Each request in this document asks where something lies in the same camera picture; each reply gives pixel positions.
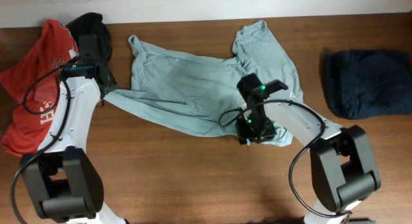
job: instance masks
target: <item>black cable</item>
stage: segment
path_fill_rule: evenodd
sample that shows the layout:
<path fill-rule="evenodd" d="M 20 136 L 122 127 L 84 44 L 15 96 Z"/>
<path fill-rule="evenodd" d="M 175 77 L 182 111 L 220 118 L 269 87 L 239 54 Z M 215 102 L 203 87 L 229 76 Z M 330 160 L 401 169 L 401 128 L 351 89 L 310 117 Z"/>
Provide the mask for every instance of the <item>black cable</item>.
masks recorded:
<path fill-rule="evenodd" d="M 228 114 L 228 113 L 234 112 L 234 111 L 238 111 L 239 114 L 236 115 L 236 117 L 234 117 L 232 120 L 230 120 L 230 121 L 227 122 L 226 124 L 224 124 L 224 125 L 221 124 L 221 119 L 223 118 L 223 116 L 225 116 L 225 115 Z M 218 124 L 219 124 L 219 126 L 221 126 L 221 127 L 227 127 L 227 126 L 231 125 L 233 122 L 235 122 L 236 119 L 238 119 L 238 117 L 240 117 L 243 113 L 244 113 L 244 111 L 242 111 L 242 109 L 241 109 L 240 107 L 238 107 L 238 108 L 236 108 L 236 109 L 231 109 L 231 110 L 225 111 L 225 112 L 223 112 L 223 113 L 219 116 Z"/>
<path fill-rule="evenodd" d="M 34 84 L 38 83 L 40 80 L 46 78 L 45 76 L 41 77 L 39 80 L 37 80 Z M 70 88 L 66 82 L 66 79 L 61 79 L 64 87 L 66 88 L 67 94 L 66 94 L 66 98 L 67 98 L 67 104 L 66 104 L 66 110 L 64 112 L 64 116 L 63 116 L 63 120 L 62 120 L 62 124 L 59 128 L 59 130 L 57 131 L 57 134 L 55 136 L 52 135 L 53 140 L 46 145 L 46 147 L 40 149 L 39 151 L 36 152 L 36 154 L 30 159 L 28 160 L 26 163 L 24 163 L 22 166 L 20 166 L 19 170 L 17 170 L 16 174 L 14 175 L 13 181 L 12 181 L 12 186 L 11 186 L 11 191 L 10 191 L 10 200 L 12 202 L 12 207 L 13 207 L 13 211 L 15 216 L 17 217 L 17 219 L 19 220 L 20 223 L 22 224 L 27 224 L 27 222 L 24 220 L 24 218 L 21 216 L 19 209 L 17 208 L 17 204 L 15 201 L 15 185 L 17 183 L 17 179 L 19 178 L 20 174 L 34 161 L 36 161 L 36 159 L 38 159 L 38 157 L 40 157 L 40 155 L 42 155 L 43 153 L 45 153 L 49 148 L 51 148 L 58 140 L 59 137 L 61 136 L 64 127 L 66 126 L 66 122 L 69 116 L 69 110 L 70 110 L 70 102 L 71 102 L 71 95 L 70 95 Z"/>
<path fill-rule="evenodd" d="M 263 134 L 265 134 L 266 130 L 270 127 L 270 125 L 272 125 L 272 121 L 269 121 L 268 124 L 266 124 L 265 128 L 263 128 L 263 130 L 260 132 L 259 138 L 256 141 L 256 143 L 260 144 L 261 140 L 262 140 L 262 136 Z"/>
<path fill-rule="evenodd" d="M 287 103 L 287 104 L 290 104 L 290 105 L 294 105 L 294 106 L 300 107 L 300 108 L 306 110 L 307 112 L 309 112 L 310 114 L 312 114 L 312 115 L 319 121 L 319 123 L 321 124 L 321 130 L 319 131 L 319 134 L 318 134 L 313 140 L 311 140 L 311 141 L 309 142 L 309 144 L 307 144 L 304 148 L 302 148 L 302 150 L 300 150 L 300 151 L 298 152 L 298 154 L 297 154 L 297 155 L 295 156 L 295 158 L 292 160 L 292 163 L 290 164 L 290 167 L 289 167 L 289 174 L 288 174 L 289 186 L 290 186 L 293 194 L 294 194 L 295 197 L 297 198 L 297 200 L 298 200 L 298 201 L 303 205 L 303 207 L 306 208 L 309 212 L 311 212 L 311 213 L 313 213 L 313 214 L 316 214 L 316 215 L 318 215 L 318 216 L 320 216 L 320 217 L 323 217 L 323 218 L 338 218 L 338 217 L 341 217 L 341 216 L 344 216 L 344 215 L 347 215 L 347 214 L 351 214 L 351 211 L 350 211 L 350 210 L 347 210 L 347 211 L 344 211 L 344 212 L 340 212 L 340 213 L 336 213 L 336 214 L 333 214 L 333 215 L 332 215 L 332 214 L 323 214 L 323 213 L 321 213 L 321 212 L 318 212 L 318 211 L 314 210 L 313 208 L 311 208 L 309 205 L 307 205 L 307 204 L 302 200 L 302 198 L 301 198 L 301 197 L 299 196 L 299 194 L 297 193 L 296 188 L 295 188 L 295 185 L 294 185 L 294 183 L 293 183 L 293 171 L 294 171 L 294 167 L 295 167 L 297 161 L 300 159 L 300 157 L 301 157 L 305 152 L 307 152 L 308 149 L 311 148 L 311 146 L 314 145 L 314 143 L 316 143 L 316 141 L 318 141 L 318 139 L 320 139 L 320 138 L 322 137 L 322 135 L 323 135 L 323 133 L 324 133 L 324 130 L 326 129 L 326 124 L 323 122 L 322 118 L 321 118 L 315 111 L 312 111 L 310 108 L 308 108 L 308 107 L 306 107 L 306 106 L 304 106 L 304 105 L 302 105 L 302 104 L 300 104 L 300 103 L 294 102 L 294 101 L 292 101 L 292 100 L 281 100 L 281 99 L 266 100 L 266 101 L 263 101 L 263 102 L 254 104 L 252 107 L 248 107 L 248 108 L 244 109 L 243 111 L 240 111 L 239 114 L 238 114 L 235 118 L 233 118 L 233 119 L 227 124 L 227 126 L 230 125 L 231 123 L 233 123 L 238 117 L 240 117 L 241 115 L 243 115 L 246 111 L 250 111 L 252 108 L 255 108 L 255 107 L 257 107 L 257 106 L 262 106 L 262 105 L 264 105 L 264 104 L 276 103 L 276 102 L 277 102 L 277 103 Z M 229 112 L 233 112 L 233 111 L 235 111 L 235 110 L 237 110 L 237 109 L 239 109 L 239 108 L 232 109 L 232 110 L 229 110 L 229 111 L 226 111 L 226 112 L 222 113 L 221 116 L 219 117 L 218 124 L 220 125 L 220 120 L 221 120 L 221 118 L 222 118 L 223 115 L 225 115 L 225 114 L 227 114 L 227 113 L 229 113 Z"/>
<path fill-rule="evenodd" d="M 72 58 L 71 60 L 68 60 L 67 63 L 74 63 L 76 62 L 77 57 Z M 52 75 L 53 73 L 55 73 L 56 71 L 58 71 L 59 69 L 63 68 L 65 64 L 60 65 L 59 67 L 55 68 L 54 70 L 51 70 L 50 72 L 48 72 L 47 74 L 43 75 L 41 78 L 37 79 L 26 91 L 26 94 L 23 97 L 23 107 L 24 109 L 29 112 L 30 114 L 33 115 L 43 115 L 51 110 L 53 110 L 56 106 L 57 106 L 57 102 L 59 101 L 59 95 L 60 95 L 60 86 L 59 86 L 59 77 L 58 75 L 56 75 L 55 79 L 56 79 L 56 87 L 57 87 L 57 94 L 56 94 L 56 99 L 55 102 L 53 103 L 53 105 L 51 105 L 51 107 L 49 109 L 47 109 L 46 111 L 40 111 L 40 112 L 36 112 L 36 111 L 32 111 L 30 110 L 27 105 L 26 105 L 26 101 L 27 101 L 27 96 L 28 94 L 31 92 L 31 90 L 37 85 L 37 83 L 39 83 L 40 81 L 42 81 L 43 79 L 45 79 L 46 77 L 49 77 L 50 75 Z"/>

